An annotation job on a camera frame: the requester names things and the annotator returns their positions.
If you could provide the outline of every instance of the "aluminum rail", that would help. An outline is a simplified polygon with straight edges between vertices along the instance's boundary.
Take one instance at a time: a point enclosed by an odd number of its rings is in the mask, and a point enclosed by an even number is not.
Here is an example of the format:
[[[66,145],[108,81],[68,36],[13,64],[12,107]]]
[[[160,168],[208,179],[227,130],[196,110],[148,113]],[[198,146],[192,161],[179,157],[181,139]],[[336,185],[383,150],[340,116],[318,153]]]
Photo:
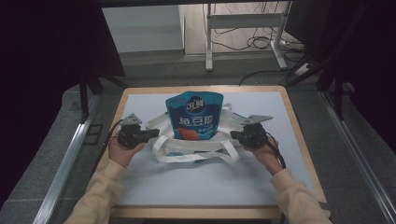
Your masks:
[[[329,94],[327,92],[320,91],[319,95],[323,99],[323,102],[332,117],[332,121],[334,122],[338,132],[344,139],[353,160],[356,162],[359,170],[361,171],[361,175],[366,181],[366,184],[369,187],[370,191],[373,193],[385,218],[387,219],[389,224],[395,224],[396,210],[387,191],[382,186],[381,182],[378,180],[372,168],[370,167],[370,164],[365,159],[364,155],[361,152],[361,149],[359,148],[359,145],[356,143],[347,125],[338,118],[338,116],[332,109],[332,99],[330,98]]]
[[[77,130],[73,136],[72,141],[66,153],[64,154],[64,159],[62,160],[61,165],[52,180],[52,183],[49,187],[49,191],[47,192],[46,197],[44,198],[43,203],[41,204],[40,209],[37,212],[35,217],[35,224],[44,224],[50,221],[50,216],[52,215],[53,209],[55,208],[56,203],[58,202],[59,195],[64,188],[64,183],[69,177],[70,171],[73,167],[73,164],[76,160],[76,156],[81,148],[82,142],[85,138],[85,135],[90,127],[92,117],[96,106],[99,102],[100,96],[94,95],[91,102],[90,102],[90,115],[88,116],[87,120],[83,124],[79,124]]]

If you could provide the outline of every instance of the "human hand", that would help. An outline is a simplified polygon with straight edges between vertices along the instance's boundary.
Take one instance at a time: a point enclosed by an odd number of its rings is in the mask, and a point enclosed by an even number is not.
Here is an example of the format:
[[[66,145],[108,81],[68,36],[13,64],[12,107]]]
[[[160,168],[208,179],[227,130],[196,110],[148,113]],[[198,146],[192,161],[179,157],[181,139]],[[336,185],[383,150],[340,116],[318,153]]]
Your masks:
[[[273,136],[268,137],[268,142],[270,142],[275,147],[279,145]],[[275,152],[267,145],[264,145],[258,149],[251,149],[244,146],[244,149],[253,153],[257,161],[264,165],[265,169],[271,175],[275,175],[277,172],[283,170]]]
[[[111,140],[108,142],[108,158],[126,168],[129,162],[131,162],[134,154],[141,151],[146,144],[140,143],[134,149],[129,149],[127,147],[123,147],[117,141],[118,135],[119,133],[117,133],[116,136],[111,138]]]

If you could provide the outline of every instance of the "table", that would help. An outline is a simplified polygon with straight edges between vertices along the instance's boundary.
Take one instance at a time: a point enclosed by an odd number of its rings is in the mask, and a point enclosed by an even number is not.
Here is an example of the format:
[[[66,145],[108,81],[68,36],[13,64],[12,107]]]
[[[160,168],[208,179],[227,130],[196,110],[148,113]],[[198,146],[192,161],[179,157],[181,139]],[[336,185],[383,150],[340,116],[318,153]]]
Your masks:
[[[161,87],[161,88],[131,88],[124,91],[117,109],[113,124],[122,119],[125,103],[130,94],[160,94],[182,93],[184,91],[216,91],[216,92],[268,92],[280,93],[287,114],[290,118],[292,130],[301,150],[304,164],[309,173],[314,191],[320,202],[326,203],[318,176],[307,150],[303,134],[297,118],[293,113],[289,96],[283,87],[279,86],[210,86],[210,87]],[[107,152],[100,160],[97,170],[106,166]],[[248,218],[248,219],[277,219],[280,218],[277,206],[115,206],[113,217],[142,217],[142,218]]]

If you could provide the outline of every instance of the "gray floor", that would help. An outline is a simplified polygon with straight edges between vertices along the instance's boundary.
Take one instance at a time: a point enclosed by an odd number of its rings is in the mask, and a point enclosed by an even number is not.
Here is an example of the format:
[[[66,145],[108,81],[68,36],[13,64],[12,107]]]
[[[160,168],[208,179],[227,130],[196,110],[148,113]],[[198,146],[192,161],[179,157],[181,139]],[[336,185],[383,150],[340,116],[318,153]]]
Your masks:
[[[134,87],[237,85],[242,77],[251,72],[277,69],[271,52],[215,56],[214,71],[211,73],[205,71],[203,56],[149,55],[131,58],[123,55],[121,58],[127,77],[120,77],[120,80]],[[247,78],[242,85],[276,85],[286,77],[286,74],[287,72],[261,73]],[[288,93],[319,181],[331,205],[332,221],[336,224],[388,223],[318,95],[315,87],[317,78],[318,76],[311,77],[295,87],[288,88]],[[80,149],[50,223],[62,223],[76,201],[83,195],[118,107],[122,88],[105,79],[101,79],[101,82],[105,90],[101,95],[92,125],[102,126],[103,130],[97,144],[93,143],[94,137],[85,139],[86,144]],[[35,159],[3,206],[0,223],[33,222],[78,126],[81,112],[78,107],[78,97],[78,87],[64,93],[63,107],[58,118]],[[366,159],[395,201],[395,154],[349,102],[347,96],[344,97],[344,115],[346,124]],[[125,218],[110,220],[110,223],[142,222],[145,221]]]

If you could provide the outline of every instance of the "sleeve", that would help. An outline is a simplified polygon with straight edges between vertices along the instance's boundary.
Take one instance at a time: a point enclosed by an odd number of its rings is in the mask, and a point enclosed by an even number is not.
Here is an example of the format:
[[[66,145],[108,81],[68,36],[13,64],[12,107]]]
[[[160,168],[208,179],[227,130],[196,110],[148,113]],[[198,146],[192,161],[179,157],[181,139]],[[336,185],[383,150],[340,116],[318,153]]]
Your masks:
[[[279,207],[290,224],[331,223],[317,199],[304,183],[291,176],[289,169],[275,174],[271,182],[278,193],[276,199]]]
[[[108,223],[110,207],[122,193],[120,182],[125,172],[124,167],[108,160],[103,171],[93,174],[86,193],[65,223]]]

